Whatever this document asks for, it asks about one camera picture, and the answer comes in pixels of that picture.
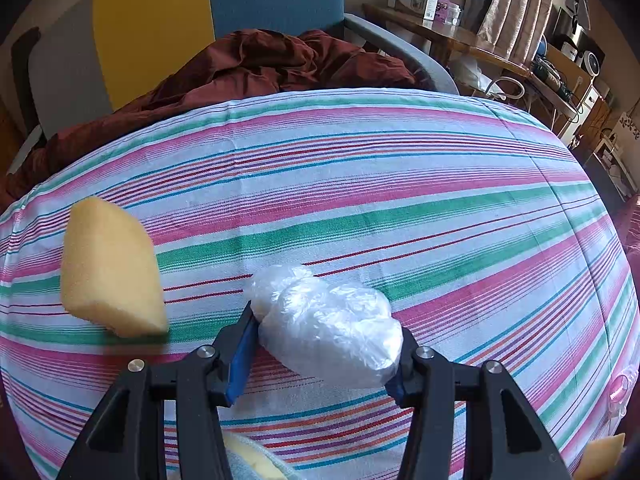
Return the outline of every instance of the sofa armrest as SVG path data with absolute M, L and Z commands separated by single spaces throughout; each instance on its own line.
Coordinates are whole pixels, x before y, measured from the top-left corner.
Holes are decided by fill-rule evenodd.
M 344 26 L 372 43 L 390 56 L 402 59 L 409 70 L 421 73 L 436 92 L 459 95 L 449 73 L 423 51 L 398 38 L 388 30 L 374 25 L 354 14 L 344 15 Z

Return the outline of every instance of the brown blanket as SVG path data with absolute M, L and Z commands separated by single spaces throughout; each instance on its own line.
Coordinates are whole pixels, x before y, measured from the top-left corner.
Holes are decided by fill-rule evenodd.
M 401 60 L 320 30 L 300 37 L 247 29 L 210 44 L 158 87 L 111 115 L 68 128 L 33 150 L 0 185 L 0 212 L 87 153 L 144 126 L 245 97 L 322 88 L 418 88 Z

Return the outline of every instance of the tablecloth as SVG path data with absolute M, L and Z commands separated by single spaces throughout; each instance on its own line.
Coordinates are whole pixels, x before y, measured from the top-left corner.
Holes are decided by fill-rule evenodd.
M 166 338 L 118 339 L 61 306 L 65 223 L 89 195 L 152 237 Z M 36 186 L 0 218 L 0 254 L 2 380 L 46 479 L 129 359 L 174 360 L 212 341 L 242 311 L 244 280 L 270 264 L 374 286 L 419 343 L 456 362 L 501 360 L 569 466 L 614 431 L 608 383 L 638 365 L 638 300 L 596 191 L 546 127 L 485 100 L 345 89 L 200 108 Z M 327 387 L 261 350 L 220 417 L 306 478 L 382 480 L 398 471 L 411 412 L 383 389 Z M 175 468 L 171 404 L 165 418 Z

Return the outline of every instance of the crumpled clear plastic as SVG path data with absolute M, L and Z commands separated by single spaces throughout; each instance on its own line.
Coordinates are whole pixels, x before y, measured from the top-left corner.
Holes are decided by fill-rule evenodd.
M 260 344 L 290 370 L 341 388 L 380 387 L 398 370 L 402 327 L 380 291 L 331 286 L 304 266 L 272 266 L 245 293 L 262 319 Z

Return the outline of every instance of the sponge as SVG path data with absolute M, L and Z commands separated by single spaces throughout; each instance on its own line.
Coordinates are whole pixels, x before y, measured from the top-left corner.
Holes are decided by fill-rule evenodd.
M 135 217 L 95 196 L 71 208 L 60 296 L 68 313 L 120 337 L 168 329 L 151 238 Z

